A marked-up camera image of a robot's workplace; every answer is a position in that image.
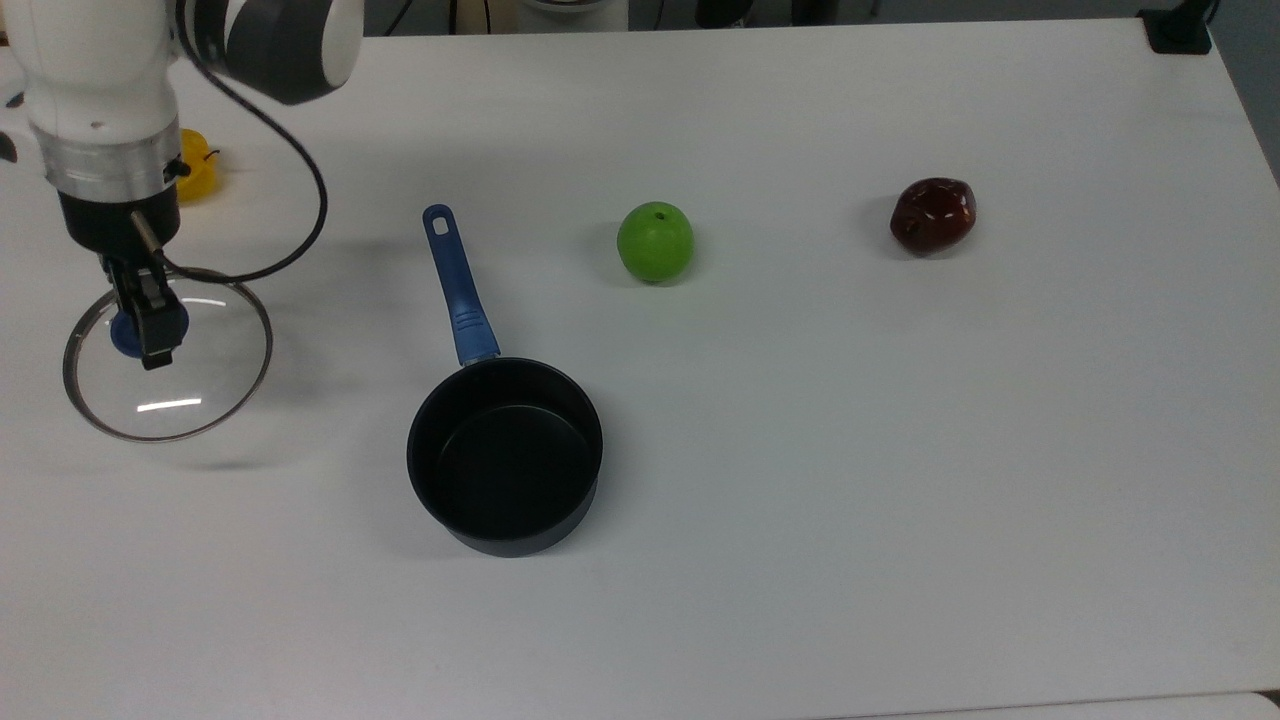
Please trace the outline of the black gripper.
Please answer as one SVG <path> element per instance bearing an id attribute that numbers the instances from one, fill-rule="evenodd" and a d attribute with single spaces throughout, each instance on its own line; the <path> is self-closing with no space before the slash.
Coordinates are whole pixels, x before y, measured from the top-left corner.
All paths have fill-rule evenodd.
<path id="1" fill-rule="evenodd" d="M 96 202 L 59 192 L 67 231 L 81 247 L 100 255 L 116 306 L 134 328 L 146 372 L 168 366 L 179 347 L 179 300 L 157 266 L 155 250 L 143 240 L 133 215 L 138 214 L 161 247 L 180 228 L 180 205 L 172 186 L 147 199 L 128 202 Z"/>

